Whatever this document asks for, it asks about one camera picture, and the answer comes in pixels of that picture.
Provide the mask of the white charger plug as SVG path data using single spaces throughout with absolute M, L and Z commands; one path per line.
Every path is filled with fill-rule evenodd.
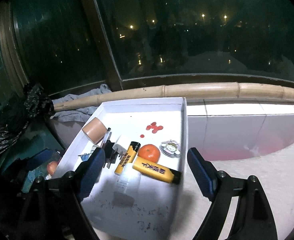
M 112 146 L 113 150 L 118 153 L 121 158 L 127 152 L 127 140 L 124 136 L 120 136 L 114 145 Z

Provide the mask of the black gel pen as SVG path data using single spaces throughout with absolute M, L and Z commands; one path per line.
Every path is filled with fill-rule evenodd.
M 110 139 L 110 136 L 111 136 L 111 128 L 109 127 L 103 137 L 103 140 L 101 141 L 101 146 L 100 146 L 101 148 L 105 147 L 105 145 L 107 144 L 107 141 Z

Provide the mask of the yellow black lighter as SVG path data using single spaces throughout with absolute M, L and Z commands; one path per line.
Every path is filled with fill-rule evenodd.
M 143 175 L 169 184 L 179 185 L 182 178 L 180 171 L 153 163 L 141 157 L 137 157 L 133 162 L 133 168 Z

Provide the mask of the orange tangerine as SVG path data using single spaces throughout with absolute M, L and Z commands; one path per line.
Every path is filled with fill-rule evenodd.
M 139 149 L 138 156 L 153 163 L 157 163 L 160 159 L 161 153 L 155 145 L 147 144 Z

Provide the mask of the cartoon printed mat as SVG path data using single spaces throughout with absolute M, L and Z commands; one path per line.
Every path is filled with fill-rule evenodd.
M 49 164 L 57 164 L 65 151 L 56 151 L 45 148 L 32 157 L 18 158 L 2 173 L 2 179 L 17 193 L 28 193 L 35 178 L 38 176 L 50 179 L 47 170 Z

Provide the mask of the blue binder clip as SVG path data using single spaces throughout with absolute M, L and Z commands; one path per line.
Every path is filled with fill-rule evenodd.
M 81 161 L 87 161 L 91 156 L 91 153 L 84 153 L 84 154 L 81 154 L 79 155 Z

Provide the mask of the black charger plug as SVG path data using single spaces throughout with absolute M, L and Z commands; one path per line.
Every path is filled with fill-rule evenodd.
M 116 159 L 118 157 L 118 152 L 113 149 L 114 142 L 111 142 L 110 140 L 107 140 L 107 142 L 104 144 L 104 152 L 105 152 L 105 164 L 104 167 L 110 168 L 111 164 L 114 164 L 116 162 Z

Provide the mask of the tan tape roll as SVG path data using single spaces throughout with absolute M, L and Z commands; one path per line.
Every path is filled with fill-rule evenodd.
M 81 130 L 93 144 L 100 142 L 107 132 L 107 128 L 98 118 L 93 118 Z

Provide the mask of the yellow lighter in tray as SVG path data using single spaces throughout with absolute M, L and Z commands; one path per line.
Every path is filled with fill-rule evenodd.
M 120 175 L 123 172 L 123 169 L 125 167 L 126 164 L 128 163 L 132 163 L 134 158 L 137 155 L 137 152 L 140 148 L 140 143 L 132 141 L 130 143 L 129 148 L 127 149 L 127 151 L 122 155 L 122 158 L 117 166 L 117 168 L 115 169 L 114 173 L 116 175 Z

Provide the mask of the grey cloth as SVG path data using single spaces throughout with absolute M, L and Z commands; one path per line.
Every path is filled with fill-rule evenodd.
M 103 95 L 111 92 L 108 85 L 103 83 L 99 88 L 94 88 L 79 95 L 67 94 L 61 98 L 54 99 L 52 100 L 54 106 L 62 106 L 65 103 L 71 103 L 72 105 L 67 108 L 64 107 L 62 110 L 55 109 L 50 119 L 55 119 L 59 122 L 87 122 L 98 106 L 84 105 L 80 100 L 90 96 Z

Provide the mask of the dark patterned fabric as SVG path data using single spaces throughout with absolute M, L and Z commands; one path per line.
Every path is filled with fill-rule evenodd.
M 44 88 L 28 83 L 23 96 L 13 96 L 0 110 L 0 155 L 15 145 L 30 124 L 49 119 L 54 105 Z

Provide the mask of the white cardboard tray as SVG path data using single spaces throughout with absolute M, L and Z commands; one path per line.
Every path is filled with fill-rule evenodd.
M 184 98 L 102 103 L 93 118 L 111 129 L 120 156 L 99 170 L 82 208 L 95 230 L 123 239 L 168 239 L 186 167 Z

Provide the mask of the bamboo pole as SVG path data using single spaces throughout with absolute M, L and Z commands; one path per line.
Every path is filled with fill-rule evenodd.
M 173 98 L 183 97 L 188 100 L 234 100 L 234 99 L 259 99 L 266 101 L 294 102 L 294 88 L 268 85 L 263 83 L 194 83 L 180 85 L 162 85 L 121 90 L 103 95 L 90 96 L 81 99 L 84 105 L 97 105 L 103 102 L 142 99 L 142 98 Z M 65 103 L 62 106 L 54 106 L 54 110 L 62 110 L 71 106 Z

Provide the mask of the cartoon acrylic keychain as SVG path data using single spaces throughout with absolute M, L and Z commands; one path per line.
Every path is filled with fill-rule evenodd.
M 162 142 L 159 149 L 164 155 L 170 158 L 179 158 L 181 156 L 179 144 L 174 140 Z

